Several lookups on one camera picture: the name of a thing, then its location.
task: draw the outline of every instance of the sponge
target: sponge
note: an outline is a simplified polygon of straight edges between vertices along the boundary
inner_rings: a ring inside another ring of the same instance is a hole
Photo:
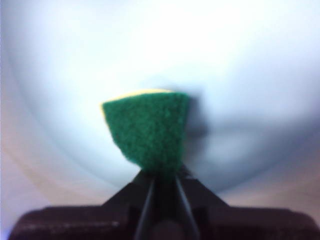
[[[152,90],[105,102],[102,109],[113,141],[147,173],[170,178],[182,165],[188,96]]]

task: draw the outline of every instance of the sponge piece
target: sponge piece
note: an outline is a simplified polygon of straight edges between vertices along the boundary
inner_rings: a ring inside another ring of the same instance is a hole
[[[154,92],[107,101],[102,105],[113,141],[142,170],[166,178],[182,165],[188,96]]]

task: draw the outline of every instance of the green scouring pad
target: green scouring pad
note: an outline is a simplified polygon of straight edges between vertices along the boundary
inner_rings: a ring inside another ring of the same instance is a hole
[[[113,141],[147,173],[170,178],[182,165],[188,96],[149,90],[102,105]]]

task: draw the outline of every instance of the white backdrop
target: white backdrop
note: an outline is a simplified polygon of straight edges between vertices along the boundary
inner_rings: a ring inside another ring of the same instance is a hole
[[[139,168],[100,104],[196,99],[185,164],[232,205],[320,223],[319,1],[1,3],[1,237],[25,211],[101,204]]]

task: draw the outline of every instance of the white curved background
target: white curved background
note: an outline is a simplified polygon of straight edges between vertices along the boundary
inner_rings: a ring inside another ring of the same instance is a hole
[[[135,176],[100,103],[141,88],[197,99],[184,161],[226,202],[320,223],[318,1],[3,0],[1,17],[1,239]]]

